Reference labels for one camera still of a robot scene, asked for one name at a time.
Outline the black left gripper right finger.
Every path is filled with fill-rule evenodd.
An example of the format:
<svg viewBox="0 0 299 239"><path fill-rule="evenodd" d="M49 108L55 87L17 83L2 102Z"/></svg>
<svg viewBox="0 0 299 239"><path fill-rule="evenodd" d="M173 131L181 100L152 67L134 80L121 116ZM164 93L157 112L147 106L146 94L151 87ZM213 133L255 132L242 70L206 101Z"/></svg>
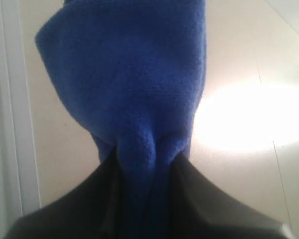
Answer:
<svg viewBox="0 0 299 239"><path fill-rule="evenodd" d="M170 238L291 239L290 227L222 191L179 154L170 172Z"/></svg>

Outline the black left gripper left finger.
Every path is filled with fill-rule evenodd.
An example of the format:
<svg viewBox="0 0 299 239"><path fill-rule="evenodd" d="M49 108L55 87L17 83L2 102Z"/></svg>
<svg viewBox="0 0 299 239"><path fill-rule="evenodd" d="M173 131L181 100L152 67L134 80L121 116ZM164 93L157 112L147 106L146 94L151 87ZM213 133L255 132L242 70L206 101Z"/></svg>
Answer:
<svg viewBox="0 0 299 239"><path fill-rule="evenodd" d="M147 239L150 152L118 147L80 185L18 219L8 239Z"/></svg>

